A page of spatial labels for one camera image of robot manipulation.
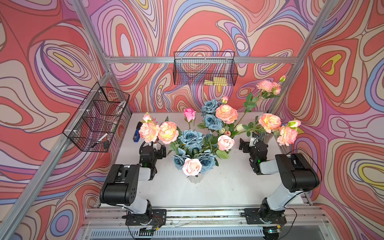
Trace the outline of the pink peach rose spray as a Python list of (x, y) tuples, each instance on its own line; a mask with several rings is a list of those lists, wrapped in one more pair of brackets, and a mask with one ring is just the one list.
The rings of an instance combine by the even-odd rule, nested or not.
[(146, 143), (155, 143), (160, 140), (169, 145), (178, 139), (179, 134), (176, 123), (165, 121), (159, 125), (149, 113), (143, 116), (142, 125), (139, 129), (139, 135)]

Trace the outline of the light pink rose stem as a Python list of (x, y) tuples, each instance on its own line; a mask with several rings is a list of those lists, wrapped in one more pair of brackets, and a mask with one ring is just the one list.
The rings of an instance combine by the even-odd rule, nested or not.
[(198, 159), (187, 158), (182, 170), (186, 176), (197, 176), (202, 170), (202, 164)]

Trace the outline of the white ribbed ceramic vase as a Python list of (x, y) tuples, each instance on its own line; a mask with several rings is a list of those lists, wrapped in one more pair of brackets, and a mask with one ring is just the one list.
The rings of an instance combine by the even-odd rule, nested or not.
[(203, 174), (198, 174), (196, 176), (188, 176), (187, 179), (193, 183), (193, 184), (199, 184), (202, 179), (203, 179), (204, 175)]

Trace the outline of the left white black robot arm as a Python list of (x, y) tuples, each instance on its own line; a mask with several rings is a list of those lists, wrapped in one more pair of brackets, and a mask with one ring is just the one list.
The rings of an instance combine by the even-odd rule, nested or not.
[(121, 207), (127, 211), (122, 216), (126, 225), (152, 226), (160, 228), (166, 223), (167, 210), (154, 210), (149, 200), (138, 197), (138, 183), (152, 181), (157, 173), (157, 160), (167, 156), (164, 145), (160, 149), (154, 143), (142, 144), (139, 148), (139, 163), (134, 165), (112, 165), (104, 181), (100, 203)]

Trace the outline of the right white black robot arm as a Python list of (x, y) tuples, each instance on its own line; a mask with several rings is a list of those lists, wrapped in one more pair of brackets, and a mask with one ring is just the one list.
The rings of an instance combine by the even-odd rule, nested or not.
[(248, 225), (287, 223), (286, 205), (296, 196), (309, 192), (320, 185), (320, 178), (303, 154), (277, 154), (267, 160), (268, 145), (263, 142), (245, 142), (240, 139), (239, 149), (250, 155), (250, 165), (257, 175), (279, 174), (281, 184), (267, 198), (260, 208), (245, 209), (242, 216)]

